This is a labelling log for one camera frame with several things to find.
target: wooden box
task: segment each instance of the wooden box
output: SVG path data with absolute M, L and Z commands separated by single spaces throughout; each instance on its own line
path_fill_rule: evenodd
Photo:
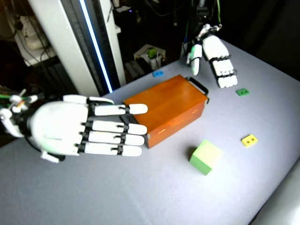
M 199 118 L 209 100 L 207 94 L 208 90 L 194 78 L 185 79 L 178 75 L 128 98 L 124 103 L 148 106 L 146 114 L 134 117 L 147 127 L 147 144 L 151 148 Z

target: gray table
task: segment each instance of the gray table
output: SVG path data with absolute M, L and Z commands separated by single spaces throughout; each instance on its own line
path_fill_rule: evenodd
M 201 118 L 140 157 L 81 155 L 58 165 L 23 140 L 0 149 L 2 225 L 246 225 L 300 156 L 300 82 L 227 44 L 236 87 L 217 87 L 208 63 L 197 76 L 210 93 Z M 179 61 L 108 95 L 116 103 L 177 74 Z M 248 96 L 235 91 L 247 88 Z M 258 138 L 245 148 L 241 138 Z M 188 156 L 203 139 L 224 152 L 204 176 Z

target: led light strip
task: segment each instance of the led light strip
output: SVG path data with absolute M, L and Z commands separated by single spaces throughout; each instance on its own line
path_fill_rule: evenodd
M 110 84 L 109 79 L 108 79 L 108 75 L 107 75 L 107 72 L 106 72 L 106 69 L 105 69 L 105 66 L 104 66 L 104 62 L 103 62 L 103 59 L 102 59 L 102 56 L 101 56 L 101 53 L 100 53 L 100 48 L 98 46 L 92 24 L 90 22 L 90 16 L 89 16 L 88 10 L 86 8 L 84 0 L 79 0 L 79 1 L 80 1 L 80 5 L 81 5 L 81 8 L 82 8 L 83 14 L 84 14 L 85 21 L 86 21 L 86 23 L 88 25 L 88 28 L 89 28 L 90 36 L 92 38 L 93 45 L 94 45 L 94 48 L 96 50 L 96 54 L 97 54 L 99 62 L 100 62 L 100 66 L 101 66 L 103 74 L 104 74 L 104 78 L 105 78 L 108 90 L 109 90 L 110 93 L 112 93 L 113 90 L 112 90 L 111 84 Z

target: box handle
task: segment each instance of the box handle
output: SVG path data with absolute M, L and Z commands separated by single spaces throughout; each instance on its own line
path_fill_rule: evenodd
M 196 85 L 200 90 L 202 90 L 204 92 L 204 95 L 207 97 L 208 95 L 208 89 L 206 87 L 204 87 L 202 84 L 200 84 L 197 80 L 195 80 L 194 78 L 188 76 L 186 77 L 186 80 L 190 81 L 191 83 L 193 83 L 194 85 Z

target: white shoe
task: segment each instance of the white shoe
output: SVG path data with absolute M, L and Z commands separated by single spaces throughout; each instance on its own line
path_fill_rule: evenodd
M 28 48 L 41 49 L 43 48 L 42 42 L 44 46 L 49 44 L 49 41 L 35 16 L 20 16 L 20 20 L 23 24 L 22 33 Z

